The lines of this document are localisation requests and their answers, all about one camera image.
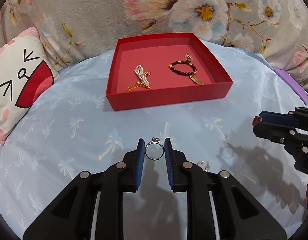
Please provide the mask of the red jewelry tray box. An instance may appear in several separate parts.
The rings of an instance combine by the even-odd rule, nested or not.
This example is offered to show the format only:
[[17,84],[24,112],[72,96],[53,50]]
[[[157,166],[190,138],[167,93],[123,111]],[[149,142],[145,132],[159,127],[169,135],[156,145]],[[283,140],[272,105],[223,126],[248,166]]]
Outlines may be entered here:
[[[193,57],[195,84],[184,63]],[[115,111],[222,99],[233,84],[225,68],[193,33],[161,33],[121,38],[116,44],[106,97]]]

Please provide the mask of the white cat face pillow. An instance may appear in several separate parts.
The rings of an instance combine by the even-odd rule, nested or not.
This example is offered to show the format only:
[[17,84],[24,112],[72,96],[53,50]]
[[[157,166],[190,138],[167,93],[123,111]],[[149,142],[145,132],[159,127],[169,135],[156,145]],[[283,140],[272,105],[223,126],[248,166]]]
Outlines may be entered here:
[[35,100],[59,78],[47,60],[35,27],[0,48],[0,143]]

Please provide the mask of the light blue palm-print sheet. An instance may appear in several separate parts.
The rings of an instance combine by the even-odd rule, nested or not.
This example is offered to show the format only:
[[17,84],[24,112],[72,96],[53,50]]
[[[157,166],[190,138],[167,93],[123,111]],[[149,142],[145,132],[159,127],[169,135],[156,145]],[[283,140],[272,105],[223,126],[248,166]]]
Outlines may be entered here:
[[0,214],[15,234],[79,172],[102,172],[159,137],[210,172],[229,171],[291,236],[307,216],[308,176],[283,146],[254,136],[252,119],[303,102],[260,55],[207,47],[233,80],[224,99],[115,112],[105,97],[112,51],[63,70],[0,148]]

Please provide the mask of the grey floral plush blanket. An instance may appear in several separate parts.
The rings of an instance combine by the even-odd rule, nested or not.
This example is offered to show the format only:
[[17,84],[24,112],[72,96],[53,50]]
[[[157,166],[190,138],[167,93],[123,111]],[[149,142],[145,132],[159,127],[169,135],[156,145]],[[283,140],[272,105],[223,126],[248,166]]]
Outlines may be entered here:
[[6,0],[0,48],[30,26],[56,70],[145,33],[194,33],[261,54],[308,90],[308,8],[302,0]]

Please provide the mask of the gold wrist watch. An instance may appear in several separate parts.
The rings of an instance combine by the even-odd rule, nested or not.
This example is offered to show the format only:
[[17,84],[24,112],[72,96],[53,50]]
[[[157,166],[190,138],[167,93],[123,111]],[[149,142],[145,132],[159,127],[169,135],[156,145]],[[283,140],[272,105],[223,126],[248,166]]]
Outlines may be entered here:
[[201,85],[203,82],[200,81],[197,77],[197,68],[196,66],[192,63],[193,57],[190,54],[185,54],[184,56],[184,63],[187,64],[188,66],[191,67],[192,72],[188,74],[189,78],[197,85]]

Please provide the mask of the gold hoop earring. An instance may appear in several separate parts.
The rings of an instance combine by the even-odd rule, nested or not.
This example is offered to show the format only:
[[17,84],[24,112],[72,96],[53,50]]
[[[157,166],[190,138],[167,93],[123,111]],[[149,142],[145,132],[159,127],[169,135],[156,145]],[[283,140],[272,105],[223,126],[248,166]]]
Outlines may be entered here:
[[209,161],[201,160],[197,163],[198,166],[202,167],[205,172],[210,170]]

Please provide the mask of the purple flat object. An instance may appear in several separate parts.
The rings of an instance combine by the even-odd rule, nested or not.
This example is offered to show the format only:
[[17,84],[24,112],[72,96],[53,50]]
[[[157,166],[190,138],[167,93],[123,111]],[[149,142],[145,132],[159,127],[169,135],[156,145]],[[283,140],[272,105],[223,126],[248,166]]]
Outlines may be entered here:
[[308,103],[308,93],[289,73],[283,69],[275,69],[274,72],[298,95],[304,104]]

